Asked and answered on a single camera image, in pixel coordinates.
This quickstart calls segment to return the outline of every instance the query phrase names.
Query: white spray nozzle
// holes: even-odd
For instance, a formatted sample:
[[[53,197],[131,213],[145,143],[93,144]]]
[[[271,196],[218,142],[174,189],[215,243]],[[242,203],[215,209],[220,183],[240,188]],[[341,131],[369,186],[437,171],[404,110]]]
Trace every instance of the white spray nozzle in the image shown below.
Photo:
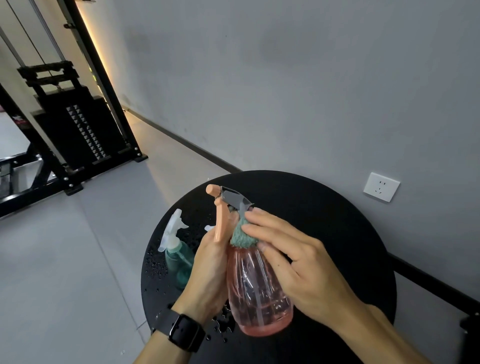
[[[178,229],[186,229],[188,226],[181,221],[181,210],[177,208],[170,217],[167,227],[163,232],[162,242],[158,247],[158,251],[162,252],[165,249],[170,250],[177,247],[180,244],[180,239],[177,238]]]

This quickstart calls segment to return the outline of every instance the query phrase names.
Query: round black table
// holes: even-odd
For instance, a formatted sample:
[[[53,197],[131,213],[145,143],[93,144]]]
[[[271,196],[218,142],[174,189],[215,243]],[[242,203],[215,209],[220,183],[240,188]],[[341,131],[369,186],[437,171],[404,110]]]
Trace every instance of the round black table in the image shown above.
[[[370,222],[347,199],[332,189],[296,174],[254,170],[215,178],[188,192],[158,223],[145,252],[142,301],[150,327],[155,316],[180,292],[167,275],[165,254],[158,247],[175,209],[189,226],[178,237],[195,252],[205,225],[215,225],[215,205],[205,192],[209,183],[232,188],[256,206],[275,214],[304,233],[320,239],[352,290],[365,303],[380,308],[393,322],[396,310],[395,276],[382,240]],[[295,309],[292,323],[266,338],[251,338],[234,325],[231,313],[207,329],[208,337],[191,363],[360,363],[330,329]]]

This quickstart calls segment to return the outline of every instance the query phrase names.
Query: teal cloth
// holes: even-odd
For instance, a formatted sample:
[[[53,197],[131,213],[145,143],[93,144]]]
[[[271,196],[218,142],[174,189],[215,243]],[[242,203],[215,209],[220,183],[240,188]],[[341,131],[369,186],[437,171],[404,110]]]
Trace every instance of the teal cloth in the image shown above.
[[[258,243],[258,239],[252,238],[243,232],[241,229],[242,225],[250,224],[246,218],[240,218],[235,230],[233,231],[232,239],[230,240],[230,244],[236,246],[238,248],[250,248],[252,245]]]

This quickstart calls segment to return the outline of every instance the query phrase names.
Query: white wall socket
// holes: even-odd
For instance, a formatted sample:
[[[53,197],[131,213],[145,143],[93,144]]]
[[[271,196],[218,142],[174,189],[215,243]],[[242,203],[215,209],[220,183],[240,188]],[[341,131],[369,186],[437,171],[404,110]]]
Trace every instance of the white wall socket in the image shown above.
[[[390,202],[399,185],[399,181],[372,172],[363,191],[366,194]]]

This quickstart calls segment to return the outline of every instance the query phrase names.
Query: spray bottle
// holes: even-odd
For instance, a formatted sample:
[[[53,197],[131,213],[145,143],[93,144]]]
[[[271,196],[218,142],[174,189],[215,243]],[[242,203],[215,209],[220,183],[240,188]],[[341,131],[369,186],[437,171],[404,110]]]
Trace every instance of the spray bottle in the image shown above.
[[[180,215],[181,210],[177,208],[168,221],[158,251],[165,251],[168,275],[173,280],[175,286],[183,290],[190,278],[195,256],[187,244],[177,238],[178,229],[186,229],[188,227],[182,222]]]

